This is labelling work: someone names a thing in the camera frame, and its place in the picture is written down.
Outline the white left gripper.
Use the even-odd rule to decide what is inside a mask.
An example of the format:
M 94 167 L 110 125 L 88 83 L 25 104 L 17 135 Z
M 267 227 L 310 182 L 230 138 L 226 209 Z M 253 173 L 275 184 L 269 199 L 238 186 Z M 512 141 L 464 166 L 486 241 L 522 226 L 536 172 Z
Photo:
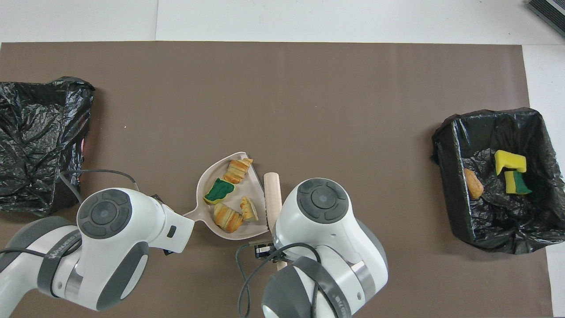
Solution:
M 161 201 L 161 198 L 154 197 L 153 199 L 158 202 L 164 213 L 163 227 L 153 240 L 153 248 L 162 249 L 166 256 L 182 253 L 192 235 L 195 221 L 173 211 Z M 268 257 L 271 262 L 285 262 L 284 249 L 279 248 L 271 252 L 271 244 L 256 244 L 255 257 Z

